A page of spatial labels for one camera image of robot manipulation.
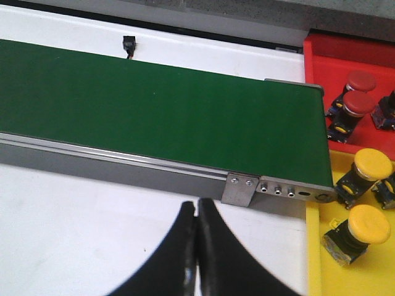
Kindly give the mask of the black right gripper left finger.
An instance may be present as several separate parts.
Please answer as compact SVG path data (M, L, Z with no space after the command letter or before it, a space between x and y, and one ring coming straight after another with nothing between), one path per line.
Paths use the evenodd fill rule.
M183 202L162 242L111 295L194 295L196 282L196 217Z

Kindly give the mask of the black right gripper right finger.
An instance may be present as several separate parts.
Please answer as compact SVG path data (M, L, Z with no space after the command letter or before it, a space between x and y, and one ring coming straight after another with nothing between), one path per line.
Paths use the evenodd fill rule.
M203 295L297 295L240 243L212 199L198 200L198 262Z

